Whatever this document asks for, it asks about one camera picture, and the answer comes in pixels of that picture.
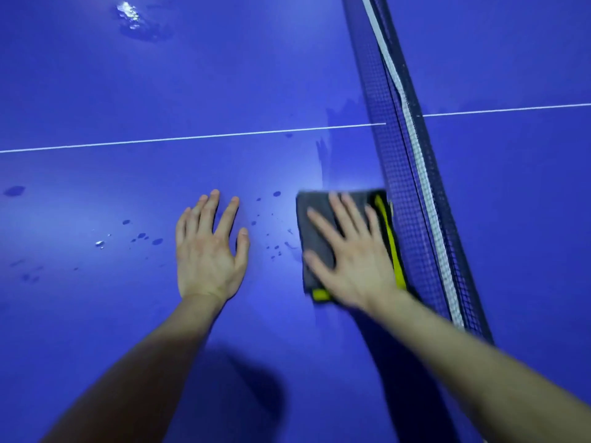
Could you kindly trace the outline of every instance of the blue table surface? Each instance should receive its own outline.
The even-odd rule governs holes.
[[[369,123],[341,0],[128,1],[172,36],[3,0],[0,150]],[[389,2],[427,113],[591,102],[584,0]],[[498,344],[587,401],[590,115],[427,118]],[[382,185],[368,127],[0,154],[0,434],[39,439],[170,313],[174,224],[218,188],[249,270],[167,440],[395,441],[354,320],[302,293],[294,202]]]

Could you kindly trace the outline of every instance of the person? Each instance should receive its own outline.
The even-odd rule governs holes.
[[[239,199],[213,231],[218,202],[218,190],[202,195],[176,225],[178,307],[90,387],[43,442],[162,441],[193,359],[247,269],[246,229],[238,233],[235,256],[229,248]],[[336,268],[309,252],[306,264],[341,304],[360,309],[406,345],[489,443],[591,441],[586,404],[396,287],[372,208],[366,206],[368,227],[348,194],[331,193],[330,204],[343,234],[315,211],[308,215],[333,247]]]

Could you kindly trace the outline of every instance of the wet spot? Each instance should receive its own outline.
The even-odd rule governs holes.
[[[15,268],[15,267],[17,267],[19,264],[23,264],[24,262],[25,262],[25,259],[24,259],[24,258],[22,258],[22,259],[20,259],[20,260],[18,260],[18,261],[14,261],[13,263],[10,263],[10,267],[11,267],[11,268]]]
[[[25,192],[24,186],[11,186],[7,190],[4,190],[4,195],[8,197],[18,197]]]

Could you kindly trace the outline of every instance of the person's right hand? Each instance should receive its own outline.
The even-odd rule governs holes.
[[[378,216],[373,208],[365,207],[368,229],[349,194],[343,194],[341,201],[336,193],[330,193],[329,200],[344,237],[312,208],[308,217],[332,246],[336,268],[330,270],[311,250],[304,252],[304,260],[339,302],[368,313],[381,297],[403,292],[396,287]]]

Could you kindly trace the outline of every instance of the table tennis net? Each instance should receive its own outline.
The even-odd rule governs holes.
[[[343,3],[409,285],[492,343],[387,2]]]

